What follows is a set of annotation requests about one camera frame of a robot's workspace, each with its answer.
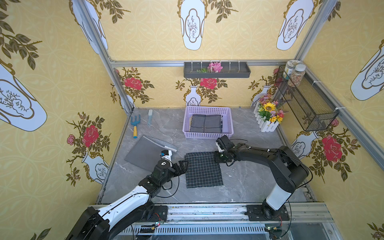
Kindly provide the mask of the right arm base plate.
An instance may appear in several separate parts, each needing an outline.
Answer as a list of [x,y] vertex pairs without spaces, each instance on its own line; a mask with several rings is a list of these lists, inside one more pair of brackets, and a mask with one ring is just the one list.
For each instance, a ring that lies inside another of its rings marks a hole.
[[247,205],[245,215],[249,221],[289,221],[290,213],[286,206],[282,206],[279,210],[274,210],[263,205]]

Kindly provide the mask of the black grid pillowcase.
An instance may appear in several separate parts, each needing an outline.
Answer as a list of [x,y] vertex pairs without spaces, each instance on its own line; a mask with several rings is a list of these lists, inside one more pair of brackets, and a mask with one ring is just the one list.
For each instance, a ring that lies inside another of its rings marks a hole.
[[214,152],[187,153],[187,189],[223,186],[220,164],[215,161]]

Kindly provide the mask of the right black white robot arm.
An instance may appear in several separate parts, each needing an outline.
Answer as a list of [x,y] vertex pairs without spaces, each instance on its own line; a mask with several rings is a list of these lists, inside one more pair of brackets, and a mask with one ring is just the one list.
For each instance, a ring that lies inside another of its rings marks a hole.
[[287,146],[278,149],[252,147],[245,143],[234,144],[226,135],[216,140],[218,150],[215,162],[233,165],[235,162],[252,162],[270,168],[275,186],[262,203],[266,219],[277,217],[285,202],[300,188],[310,170]]

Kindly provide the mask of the purple plastic basket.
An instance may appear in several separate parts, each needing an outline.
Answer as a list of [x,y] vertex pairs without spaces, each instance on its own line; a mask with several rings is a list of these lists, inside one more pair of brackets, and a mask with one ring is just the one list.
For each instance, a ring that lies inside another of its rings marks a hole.
[[[223,122],[223,132],[215,133],[194,133],[190,132],[190,120],[192,115],[221,115]],[[234,126],[232,119],[232,111],[227,107],[197,107],[187,106],[183,122],[183,133],[186,138],[190,139],[217,139],[224,135],[229,138],[234,134]]]

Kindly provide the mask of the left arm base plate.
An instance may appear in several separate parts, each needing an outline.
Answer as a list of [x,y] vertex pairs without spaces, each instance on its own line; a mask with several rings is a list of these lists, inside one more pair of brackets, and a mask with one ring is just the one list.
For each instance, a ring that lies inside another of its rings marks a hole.
[[165,205],[155,205],[150,211],[146,220],[149,222],[167,221],[168,207]]

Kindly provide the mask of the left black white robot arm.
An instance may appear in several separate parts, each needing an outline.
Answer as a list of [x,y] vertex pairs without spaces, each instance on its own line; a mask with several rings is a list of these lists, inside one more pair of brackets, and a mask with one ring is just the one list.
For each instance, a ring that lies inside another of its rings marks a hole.
[[125,196],[100,209],[88,207],[66,239],[111,240],[133,223],[149,220],[154,213],[152,198],[156,197],[165,183],[185,174],[188,164],[188,161],[158,161],[154,171]]

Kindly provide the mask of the grey checked pillowcase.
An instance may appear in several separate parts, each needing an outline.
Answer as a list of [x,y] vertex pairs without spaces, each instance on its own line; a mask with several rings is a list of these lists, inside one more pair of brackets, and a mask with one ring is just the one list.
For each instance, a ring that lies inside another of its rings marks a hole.
[[192,115],[190,120],[190,132],[215,133],[223,132],[221,115]]

